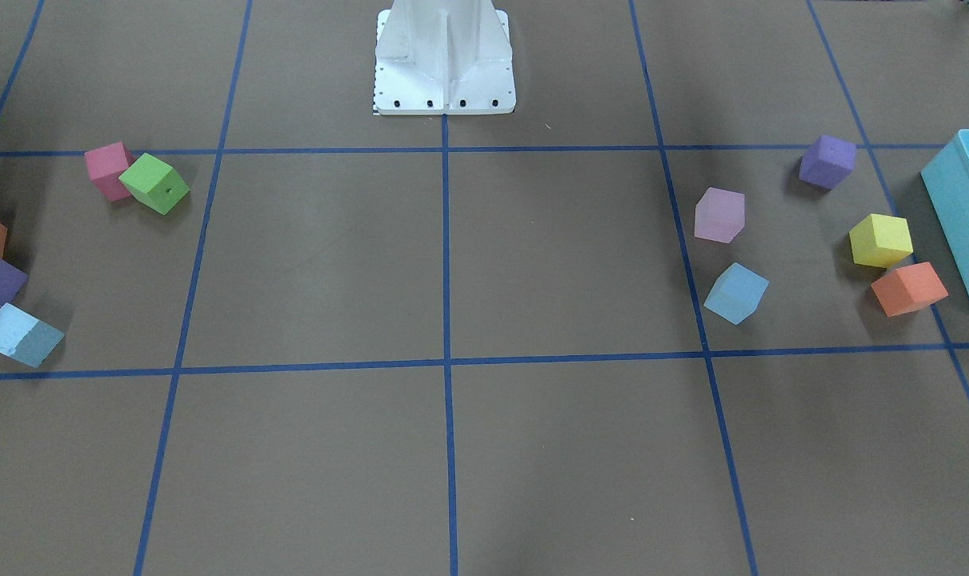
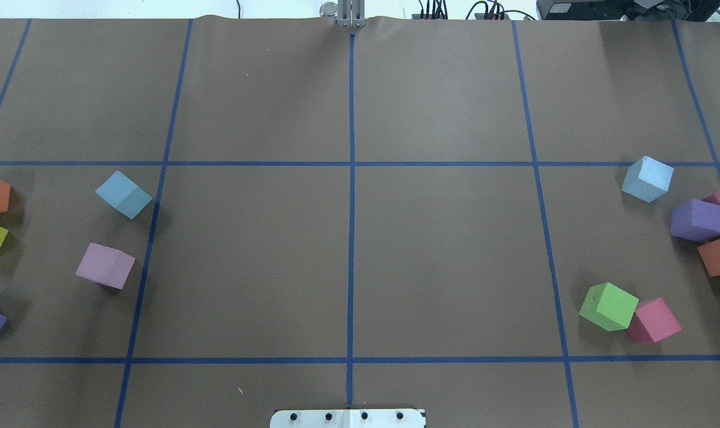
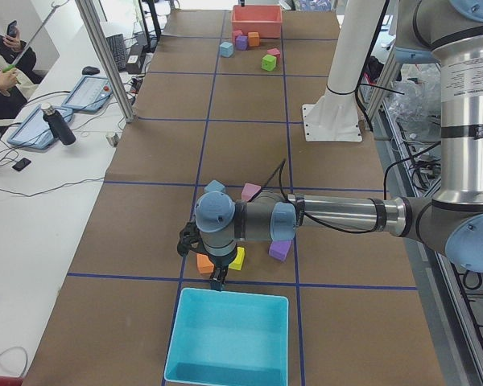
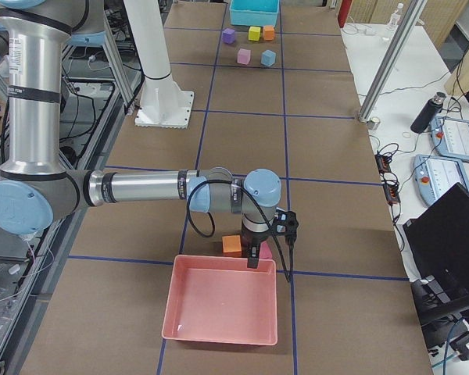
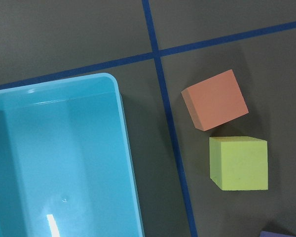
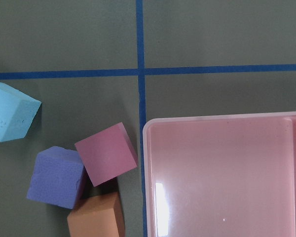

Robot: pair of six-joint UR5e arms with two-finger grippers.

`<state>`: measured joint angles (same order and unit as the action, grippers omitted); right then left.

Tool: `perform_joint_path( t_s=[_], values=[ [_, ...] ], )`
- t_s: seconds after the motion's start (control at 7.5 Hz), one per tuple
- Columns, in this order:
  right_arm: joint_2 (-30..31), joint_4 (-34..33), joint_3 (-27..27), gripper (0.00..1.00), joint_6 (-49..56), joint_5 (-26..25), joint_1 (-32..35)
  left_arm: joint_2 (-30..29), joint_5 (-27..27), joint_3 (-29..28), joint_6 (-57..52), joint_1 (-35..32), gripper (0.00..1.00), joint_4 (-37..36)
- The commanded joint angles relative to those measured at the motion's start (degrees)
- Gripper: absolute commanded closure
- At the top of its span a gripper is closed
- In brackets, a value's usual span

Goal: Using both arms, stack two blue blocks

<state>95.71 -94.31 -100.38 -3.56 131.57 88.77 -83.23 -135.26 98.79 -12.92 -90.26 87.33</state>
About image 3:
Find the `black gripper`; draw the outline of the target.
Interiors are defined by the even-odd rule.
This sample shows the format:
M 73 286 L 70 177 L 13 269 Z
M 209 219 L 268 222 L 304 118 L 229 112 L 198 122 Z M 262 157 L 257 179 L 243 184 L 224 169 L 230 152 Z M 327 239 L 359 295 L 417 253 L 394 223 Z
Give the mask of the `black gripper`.
M 225 289 L 225 279 L 228 273 L 227 266 L 219 266 L 215 265 L 213 267 L 213 272 L 211 273 L 211 281 L 210 286 L 212 290 L 218 290 L 218 282 L 219 282 L 219 290 L 223 291 Z

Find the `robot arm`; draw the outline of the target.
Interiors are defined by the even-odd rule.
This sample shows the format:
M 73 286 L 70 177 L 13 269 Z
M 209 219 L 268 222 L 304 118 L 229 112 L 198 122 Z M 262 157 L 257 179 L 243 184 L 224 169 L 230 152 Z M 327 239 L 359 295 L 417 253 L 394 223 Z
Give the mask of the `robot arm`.
M 394 51 L 441 69 L 441 185 L 430 198 L 350 199 L 260 190 L 232 200 L 204 193 L 180 232 L 178 253 L 206 255 L 220 290 L 241 241 L 292 240 L 303 225 L 388 232 L 483 273 L 483 1 L 401 1 Z

